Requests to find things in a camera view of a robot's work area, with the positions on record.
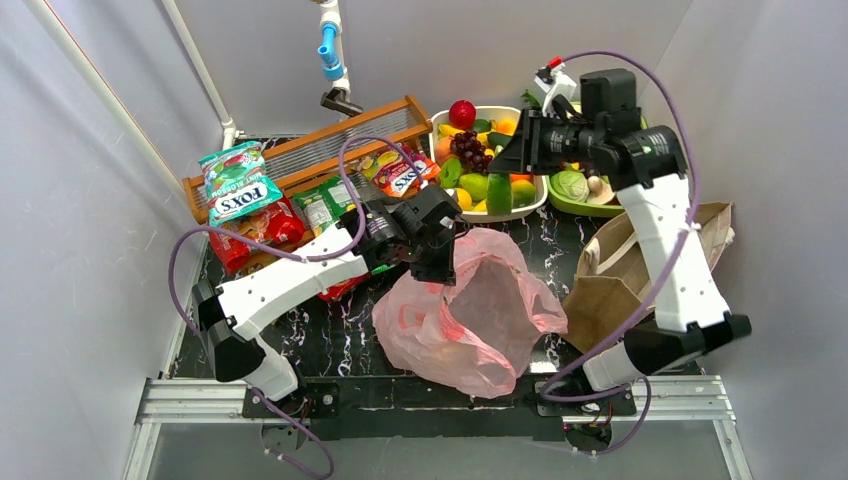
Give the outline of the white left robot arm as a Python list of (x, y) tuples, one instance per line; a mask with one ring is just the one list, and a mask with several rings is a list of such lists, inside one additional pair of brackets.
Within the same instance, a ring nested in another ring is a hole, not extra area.
[(199, 338), (215, 379), (244, 381), (271, 401), (290, 396), (299, 388), (298, 375), (262, 331), (304, 301), (381, 266), (407, 264), (416, 281), (454, 285), (461, 214), (453, 192), (433, 185), (394, 203), (370, 200), (290, 258), (216, 287), (196, 285)]

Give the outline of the dark grape bunch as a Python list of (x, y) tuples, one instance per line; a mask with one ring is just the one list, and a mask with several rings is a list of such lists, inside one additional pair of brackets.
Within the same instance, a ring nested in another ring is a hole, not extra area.
[(486, 135), (481, 136), (474, 130), (462, 131), (452, 137), (450, 148), (468, 172), (489, 173), (489, 164), (495, 153), (487, 145)]

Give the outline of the watermelon slice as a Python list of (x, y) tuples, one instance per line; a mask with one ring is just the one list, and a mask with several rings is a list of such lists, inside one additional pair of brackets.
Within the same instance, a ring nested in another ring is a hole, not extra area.
[(509, 174), (490, 173), (488, 175), (486, 203), (489, 215), (507, 215), (512, 211), (512, 187)]

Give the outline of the pink plastic grocery bag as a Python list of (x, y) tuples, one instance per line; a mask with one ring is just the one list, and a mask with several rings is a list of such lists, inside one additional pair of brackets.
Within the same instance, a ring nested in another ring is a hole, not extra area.
[(564, 334), (561, 302), (506, 233), (474, 228), (455, 244), (456, 283), (405, 273), (372, 310), (391, 365), (477, 398), (512, 393), (545, 334)]

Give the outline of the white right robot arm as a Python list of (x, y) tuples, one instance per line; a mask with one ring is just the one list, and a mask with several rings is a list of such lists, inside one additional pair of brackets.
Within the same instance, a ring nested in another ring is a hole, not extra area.
[(634, 229), (651, 282), (624, 324), (569, 365), (585, 377), (587, 397), (621, 391), (748, 336), (749, 318), (731, 312), (702, 250), (698, 181), (682, 127), (643, 126), (627, 69), (572, 79), (558, 64), (539, 69), (535, 83), (542, 104), (521, 112), (489, 170), (552, 175), (573, 162), (597, 169)]

